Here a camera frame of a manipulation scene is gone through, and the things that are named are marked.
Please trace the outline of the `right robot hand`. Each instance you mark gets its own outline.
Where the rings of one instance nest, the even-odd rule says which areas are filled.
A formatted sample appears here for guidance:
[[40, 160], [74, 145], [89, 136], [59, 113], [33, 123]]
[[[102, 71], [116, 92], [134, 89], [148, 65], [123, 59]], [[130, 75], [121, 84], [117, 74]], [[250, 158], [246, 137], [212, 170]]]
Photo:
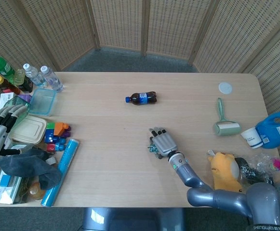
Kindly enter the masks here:
[[150, 137], [149, 151], [155, 154], [157, 159], [171, 158], [178, 153], [178, 146], [170, 133], [162, 127], [149, 129]]

